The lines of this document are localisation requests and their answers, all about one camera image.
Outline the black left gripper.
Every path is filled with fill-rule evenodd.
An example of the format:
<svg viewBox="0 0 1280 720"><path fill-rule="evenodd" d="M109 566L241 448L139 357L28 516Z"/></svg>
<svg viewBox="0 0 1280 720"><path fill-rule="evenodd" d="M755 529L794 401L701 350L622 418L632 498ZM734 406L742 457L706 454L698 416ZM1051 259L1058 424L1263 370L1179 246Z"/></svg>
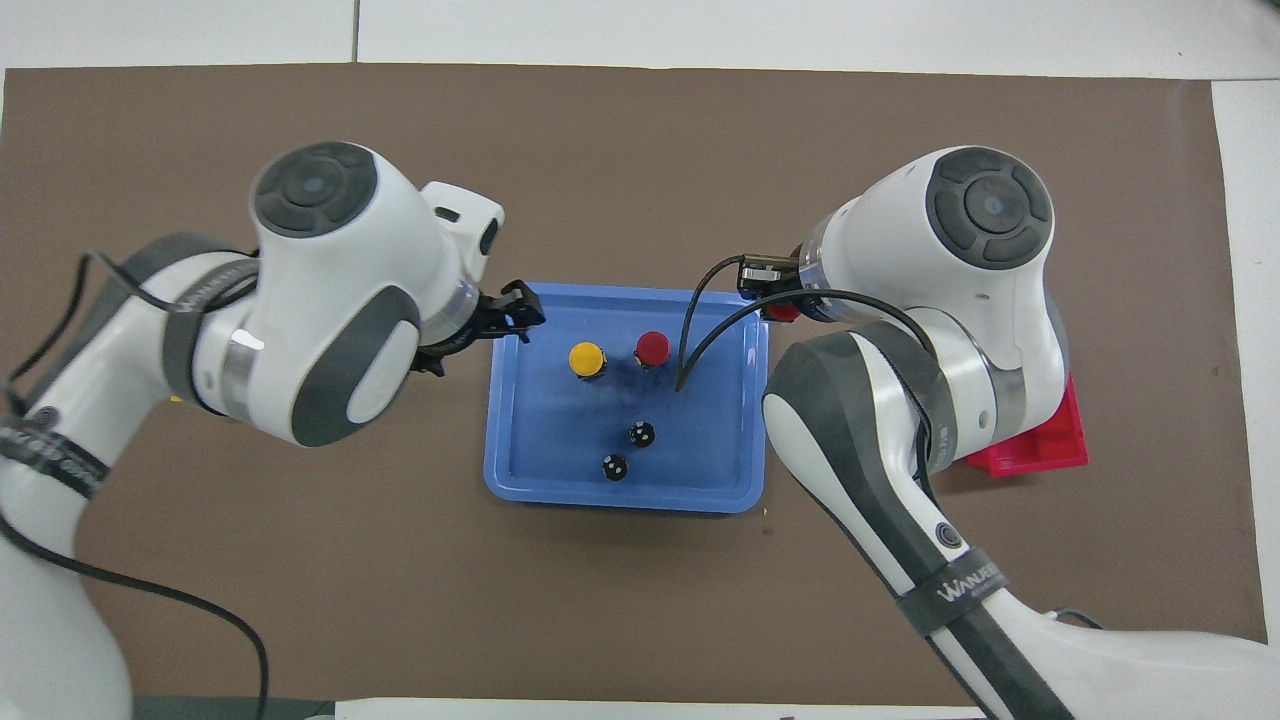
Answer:
<svg viewBox="0 0 1280 720"><path fill-rule="evenodd" d="M538 293L524 281L511 281L500 290L500 296L481 295L471 318L461 331L440 342L440 351L417 347L412 372L444 377L447 354L458 354L480 340L498 340L507 334L529 343L530 331L545 322L547 314Z"/></svg>

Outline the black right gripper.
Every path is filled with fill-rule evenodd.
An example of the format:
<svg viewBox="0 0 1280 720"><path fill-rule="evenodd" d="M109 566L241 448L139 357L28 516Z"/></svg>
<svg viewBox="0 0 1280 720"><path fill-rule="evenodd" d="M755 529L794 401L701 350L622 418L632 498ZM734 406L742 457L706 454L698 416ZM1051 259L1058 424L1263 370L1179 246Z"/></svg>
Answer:
<svg viewBox="0 0 1280 720"><path fill-rule="evenodd" d="M785 293L804 290L795 254L788 256L745 254L739 260L739 295L749 302L760 302ZM791 323L800 316L828 323L823 315L823 299L812 295L787 297L765 305L760 310L768 322Z"/></svg>

